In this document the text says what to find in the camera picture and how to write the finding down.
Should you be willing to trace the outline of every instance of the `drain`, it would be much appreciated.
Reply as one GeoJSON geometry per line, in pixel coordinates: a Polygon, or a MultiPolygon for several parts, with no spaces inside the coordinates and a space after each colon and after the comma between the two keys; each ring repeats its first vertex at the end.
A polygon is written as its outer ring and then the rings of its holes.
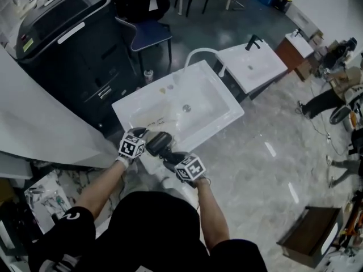
{"type": "Polygon", "coordinates": [[[189,105],[184,105],[183,106],[183,111],[185,112],[185,113],[189,113],[190,111],[191,111],[191,106],[189,106],[189,105]]]}

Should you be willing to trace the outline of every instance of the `blue chair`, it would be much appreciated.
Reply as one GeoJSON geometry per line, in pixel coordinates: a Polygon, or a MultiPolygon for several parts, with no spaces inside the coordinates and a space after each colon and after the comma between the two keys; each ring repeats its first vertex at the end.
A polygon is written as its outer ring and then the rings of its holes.
{"type": "Polygon", "coordinates": [[[156,20],[147,20],[139,23],[129,23],[119,17],[116,17],[116,20],[121,25],[122,37],[128,47],[129,57],[131,57],[130,50],[137,52],[141,76],[143,76],[144,72],[142,51],[146,48],[167,41],[169,62],[171,63],[172,35],[169,25],[159,23],[156,20]]]}

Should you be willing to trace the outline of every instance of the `black faucet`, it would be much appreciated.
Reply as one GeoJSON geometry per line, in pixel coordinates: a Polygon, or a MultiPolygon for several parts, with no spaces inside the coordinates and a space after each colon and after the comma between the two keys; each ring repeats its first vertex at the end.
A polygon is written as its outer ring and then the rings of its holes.
{"type": "Polygon", "coordinates": [[[250,51],[252,44],[255,44],[257,46],[258,49],[260,49],[261,47],[257,44],[256,40],[259,40],[262,42],[262,39],[259,38],[257,35],[252,35],[250,41],[248,42],[247,46],[246,46],[246,50],[250,51]]]}
{"type": "Polygon", "coordinates": [[[295,34],[295,37],[297,37],[298,35],[301,35],[302,36],[302,30],[299,28],[295,34]]]}

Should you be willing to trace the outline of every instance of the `sink basin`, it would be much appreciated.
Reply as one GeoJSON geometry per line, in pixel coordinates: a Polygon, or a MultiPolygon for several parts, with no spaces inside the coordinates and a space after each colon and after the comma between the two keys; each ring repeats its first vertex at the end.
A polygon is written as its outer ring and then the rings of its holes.
{"type": "Polygon", "coordinates": [[[288,69],[265,41],[256,43],[260,49],[253,45],[247,51],[247,44],[242,44],[217,53],[218,60],[226,65],[226,70],[246,94],[288,69]]]}
{"type": "Polygon", "coordinates": [[[300,33],[296,35],[294,31],[293,33],[286,34],[285,38],[296,48],[303,58],[308,57],[314,52],[313,48],[300,33]]]}
{"type": "MultiPolygon", "coordinates": [[[[147,127],[173,136],[173,151],[190,152],[244,114],[206,61],[159,79],[112,104],[123,128],[147,127]]],[[[150,174],[162,164],[148,152],[150,174]]]]}

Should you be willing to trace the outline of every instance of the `wristband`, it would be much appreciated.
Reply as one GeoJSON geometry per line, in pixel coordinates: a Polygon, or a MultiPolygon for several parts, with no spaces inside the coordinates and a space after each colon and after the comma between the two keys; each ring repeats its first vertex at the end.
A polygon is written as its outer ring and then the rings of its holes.
{"type": "Polygon", "coordinates": [[[125,169],[128,169],[129,168],[129,161],[126,159],[126,158],[124,158],[124,157],[122,157],[122,156],[118,156],[116,159],[115,159],[115,161],[120,161],[120,162],[122,162],[123,163],[123,165],[125,165],[125,169]]]}

